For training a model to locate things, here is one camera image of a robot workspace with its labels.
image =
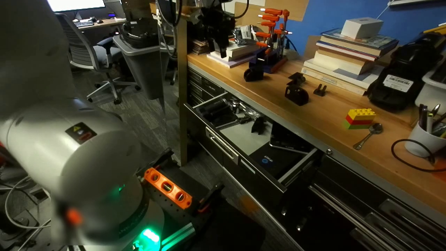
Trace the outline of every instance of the white box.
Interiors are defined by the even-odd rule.
[[[354,39],[374,37],[380,32],[383,23],[371,17],[349,19],[345,21],[341,35]]]

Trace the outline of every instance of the warning label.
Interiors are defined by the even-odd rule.
[[[68,128],[65,132],[80,145],[97,135],[97,133],[83,122]]]

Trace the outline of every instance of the blue wall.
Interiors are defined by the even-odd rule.
[[[346,19],[376,18],[387,0],[309,0],[302,22],[288,21],[287,30],[300,54],[305,51],[308,36],[342,28]],[[389,7],[380,17],[384,21],[380,34],[400,40],[400,45],[411,41],[420,32],[446,22],[444,1]]]

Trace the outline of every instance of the office chair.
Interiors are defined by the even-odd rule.
[[[113,103],[118,105],[121,100],[116,93],[115,86],[117,84],[121,85],[131,85],[134,86],[136,90],[141,90],[141,87],[135,82],[124,82],[118,81],[119,78],[112,79],[110,76],[110,71],[112,70],[113,62],[117,62],[118,59],[122,58],[122,52],[119,48],[113,46],[113,38],[107,38],[99,42],[96,46],[91,46],[84,34],[74,25],[73,21],[69,20],[65,14],[56,13],[56,17],[59,20],[63,31],[68,39],[69,51],[68,59],[71,65],[89,69],[98,72],[105,72],[108,81],[105,83],[95,84],[97,88],[94,92],[87,95],[87,100],[93,102],[91,98],[95,93],[102,91],[108,87],[111,88],[115,100]]]

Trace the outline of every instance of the green lego brick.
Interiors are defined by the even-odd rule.
[[[370,127],[370,125],[350,125],[350,123],[347,120],[344,120],[343,126],[349,130],[368,129]]]

